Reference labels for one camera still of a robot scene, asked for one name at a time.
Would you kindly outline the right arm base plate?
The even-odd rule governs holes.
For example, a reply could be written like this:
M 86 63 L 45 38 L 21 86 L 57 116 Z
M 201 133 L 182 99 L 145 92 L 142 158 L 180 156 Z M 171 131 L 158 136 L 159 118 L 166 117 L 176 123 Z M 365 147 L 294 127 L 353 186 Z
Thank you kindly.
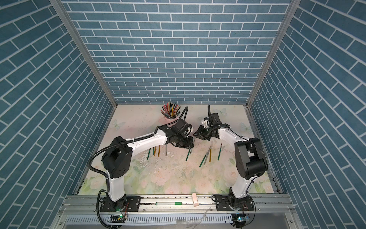
M 215 203 L 217 211 L 254 211 L 254 201 L 251 196 L 235 198 L 231 195 L 213 194 L 211 200 Z

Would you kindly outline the yellow carving knife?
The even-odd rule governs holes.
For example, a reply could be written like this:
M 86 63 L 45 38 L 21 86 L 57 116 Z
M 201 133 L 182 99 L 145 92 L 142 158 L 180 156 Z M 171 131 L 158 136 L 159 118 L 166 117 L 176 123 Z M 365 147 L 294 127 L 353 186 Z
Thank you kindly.
M 209 148 L 209 162 L 211 163 L 212 158 L 212 147 Z

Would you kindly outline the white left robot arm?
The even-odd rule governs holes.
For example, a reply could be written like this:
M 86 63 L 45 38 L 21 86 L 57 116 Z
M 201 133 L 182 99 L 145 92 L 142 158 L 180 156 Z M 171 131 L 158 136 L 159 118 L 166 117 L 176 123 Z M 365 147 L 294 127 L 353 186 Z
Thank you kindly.
M 124 176 L 135 156 L 167 144 L 172 144 L 177 148 L 193 148 L 193 137 L 189 136 L 192 130 L 191 124 L 183 119 L 177 119 L 169 124 L 156 127 L 150 134 L 137 138 L 116 137 L 102 156 L 109 198 L 116 202 L 125 197 Z

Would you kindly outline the silver carving knife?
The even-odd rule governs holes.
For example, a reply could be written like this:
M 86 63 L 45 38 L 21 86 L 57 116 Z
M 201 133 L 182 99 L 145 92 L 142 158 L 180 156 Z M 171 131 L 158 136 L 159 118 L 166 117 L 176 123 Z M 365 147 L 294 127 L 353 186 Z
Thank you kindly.
M 205 158 L 204 158 L 204 162 L 203 162 L 203 164 L 204 164 L 204 165 L 206 164 L 206 162 L 207 162 L 207 160 L 208 160 L 208 158 L 209 158 L 209 154 L 210 154 L 210 150 L 208 150 L 208 151 L 206 152 L 206 154 L 205 154 Z

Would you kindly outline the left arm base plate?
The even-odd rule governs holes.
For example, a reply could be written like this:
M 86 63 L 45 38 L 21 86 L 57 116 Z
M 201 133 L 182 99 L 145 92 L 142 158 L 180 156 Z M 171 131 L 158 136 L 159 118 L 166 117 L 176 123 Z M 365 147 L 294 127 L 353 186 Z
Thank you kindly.
M 110 197 L 105 196 L 100 198 L 100 212 L 138 212 L 141 197 L 139 196 L 126 196 L 120 200 L 113 202 Z

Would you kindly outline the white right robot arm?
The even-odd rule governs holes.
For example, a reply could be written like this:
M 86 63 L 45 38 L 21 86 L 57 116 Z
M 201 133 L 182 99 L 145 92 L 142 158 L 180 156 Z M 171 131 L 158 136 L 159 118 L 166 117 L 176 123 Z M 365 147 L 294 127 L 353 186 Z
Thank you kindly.
M 248 200 L 249 188 L 254 180 L 262 176 L 268 168 L 267 158 L 258 138 L 245 138 L 235 133 L 228 124 L 221 122 L 218 113 L 208 112 L 208 116 L 193 136 L 210 141 L 211 138 L 221 139 L 234 145 L 235 165 L 238 178 L 230 187 L 228 200 L 230 204 L 244 203 Z

